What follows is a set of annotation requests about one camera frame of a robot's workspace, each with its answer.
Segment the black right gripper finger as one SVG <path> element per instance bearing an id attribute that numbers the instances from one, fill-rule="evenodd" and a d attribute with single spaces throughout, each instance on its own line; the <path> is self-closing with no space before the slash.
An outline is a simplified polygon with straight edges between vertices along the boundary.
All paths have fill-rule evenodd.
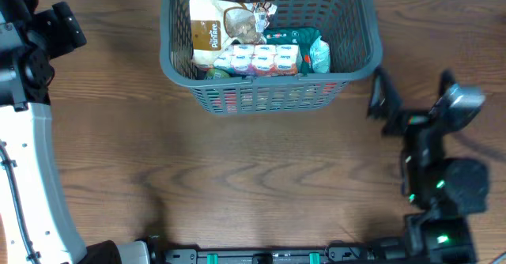
<path id="1" fill-rule="evenodd" d="M 388 72 L 382 66 L 377 67 L 373 73 L 367 117 L 373 119 L 393 119 L 401 106 L 402 99 Z"/>
<path id="2" fill-rule="evenodd" d="M 454 84 L 456 84 L 456 79 L 452 70 L 444 70 L 440 75 L 439 96 L 443 96 Z"/>

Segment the light blue tissue pack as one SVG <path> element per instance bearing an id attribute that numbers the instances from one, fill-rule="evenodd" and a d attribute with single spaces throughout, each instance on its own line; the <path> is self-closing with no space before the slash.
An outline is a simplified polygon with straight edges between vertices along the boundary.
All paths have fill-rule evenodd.
<path id="1" fill-rule="evenodd" d="M 330 72 L 330 46 L 322 40 L 322 36 L 319 36 L 311 45 L 309 55 L 314 73 L 327 74 Z"/>

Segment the multipack of small cartons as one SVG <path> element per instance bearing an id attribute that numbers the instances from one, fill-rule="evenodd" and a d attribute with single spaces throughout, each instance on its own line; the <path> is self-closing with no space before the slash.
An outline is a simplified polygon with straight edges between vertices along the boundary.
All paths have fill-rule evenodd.
<path id="1" fill-rule="evenodd" d="M 292 76 L 302 70 L 302 62 L 297 45 L 236 44 L 227 47 L 213 67 L 234 75 Z"/>

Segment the beige pouch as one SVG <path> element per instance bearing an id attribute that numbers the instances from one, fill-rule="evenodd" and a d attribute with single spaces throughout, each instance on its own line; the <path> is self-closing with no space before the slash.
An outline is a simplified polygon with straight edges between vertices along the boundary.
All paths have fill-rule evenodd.
<path id="1" fill-rule="evenodd" d="M 233 43 L 264 44 L 264 31 L 278 7 L 271 2 L 190 0 L 192 62 L 201 70 L 213 67 Z"/>

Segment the green lid jar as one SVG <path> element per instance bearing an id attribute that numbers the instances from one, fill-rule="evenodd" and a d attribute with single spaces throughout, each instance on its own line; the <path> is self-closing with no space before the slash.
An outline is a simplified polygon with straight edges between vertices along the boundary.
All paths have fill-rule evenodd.
<path id="1" fill-rule="evenodd" d="M 231 76 L 224 70 L 213 68 L 206 72 L 206 80 L 216 80 L 225 78 L 231 78 Z"/>

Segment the red spaghetti packet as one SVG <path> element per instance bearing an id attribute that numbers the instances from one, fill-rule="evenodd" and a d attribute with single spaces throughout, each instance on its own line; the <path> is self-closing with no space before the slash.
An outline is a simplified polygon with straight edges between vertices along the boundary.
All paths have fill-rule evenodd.
<path id="1" fill-rule="evenodd" d="M 275 111 L 306 111 L 326 107 L 347 86 L 345 82 L 194 89 L 196 100 L 208 112 L 237 115 Z"/>

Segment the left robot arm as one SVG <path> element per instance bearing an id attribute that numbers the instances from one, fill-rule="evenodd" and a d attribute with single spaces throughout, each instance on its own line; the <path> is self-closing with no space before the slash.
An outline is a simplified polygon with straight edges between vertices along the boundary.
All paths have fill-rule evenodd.
<path id="1" fill-rule="evenodd" d="M 86 45 L 66 2 L 1 0 L 1 221 L 9 263 L 149 264 L 146 242 L 88 246 L 72 220 L 52 145 L 50 62 Z"/>

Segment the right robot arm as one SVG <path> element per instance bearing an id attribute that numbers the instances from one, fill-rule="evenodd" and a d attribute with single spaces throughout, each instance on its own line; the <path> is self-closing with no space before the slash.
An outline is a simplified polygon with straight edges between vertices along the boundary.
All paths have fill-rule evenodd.
<path id="1" fill-rule="evenodd" d="M 404 218 L 407 261 L 478 260 L 467 218 L 487 210 L 489 169 L 478 159 L 448 157 L 444 137 L 469 125 L 484 102 L 479 88 L 461 86 L 445 70 L 431 108 L 405 108 L 387 71 L 374 71 L 368 116 L 384 120 L 384 136 L 402 138 L 402 194 L 420 209 Z"/>

